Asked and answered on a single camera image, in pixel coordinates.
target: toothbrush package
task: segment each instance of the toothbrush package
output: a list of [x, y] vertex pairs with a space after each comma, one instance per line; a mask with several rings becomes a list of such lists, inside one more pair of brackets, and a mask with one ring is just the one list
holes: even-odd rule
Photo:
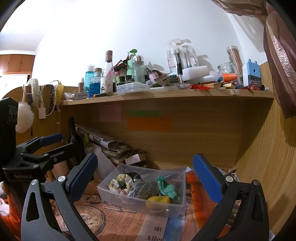
[[189, 39], [173, 39], [166, 42], [170, 73], [176, 72], [178, 55], [181, 59], [182, 69], [199, 66], [194, 48], [187, 43], [191, 43], [191, 41]]

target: wine bottle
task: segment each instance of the wine bottle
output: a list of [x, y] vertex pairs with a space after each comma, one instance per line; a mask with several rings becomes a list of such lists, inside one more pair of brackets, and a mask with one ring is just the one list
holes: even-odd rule
[[115, 71], [112, 63], [113, 51], [106, 52], [105, 66], [101, 74], [101, 93], [113, 91], [115, 83]]
[[84, 144], [82, 138], [78, 135], [76, 129], [75, 129], [75, 122], [74, 122], [74, 117], [71, 116], [68, 118], [68, 123], [69, 123], [69, 129], [70, 129], [70, 139], [68, 143], [74, 143], [78, 149], [79, 149], [79, 154], [76, 156], [76, 160], [78, 164], [80, 164], [83, 159], [86, 157], [86, 152], [84, 149]]

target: pink sticky note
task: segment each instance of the pink sticky note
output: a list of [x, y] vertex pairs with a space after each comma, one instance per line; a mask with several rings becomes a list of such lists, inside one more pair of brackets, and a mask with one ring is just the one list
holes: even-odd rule
[[121, 104], [102, 104], [100, 109], [100, 121], [121, 122]]

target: orange cap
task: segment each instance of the orange cap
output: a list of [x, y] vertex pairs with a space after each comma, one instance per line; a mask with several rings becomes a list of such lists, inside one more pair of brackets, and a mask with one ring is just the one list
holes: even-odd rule
[[237, 74], [223, 74], [223, 80], [224, 82], [237, 80]]

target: dark wine bottle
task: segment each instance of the dark wine bottle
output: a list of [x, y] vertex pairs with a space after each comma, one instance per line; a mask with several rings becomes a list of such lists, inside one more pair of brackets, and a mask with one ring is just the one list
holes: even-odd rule
[[86, 157], [86, 152], [84, 149], [83, 140], [78, 135], [78, 133], [75, 129], [75, 122], [74, 122], [73, 116], [68, 118], [68, 123], [69, 123], [69, 129], [70, 129], [70, 134], [71, 134], [68, 143], [74, 143], [79, 148], [80, 154], [78, 154], [76, 156], [76, 160], [80, 164], [82, 162], [82, 160]]

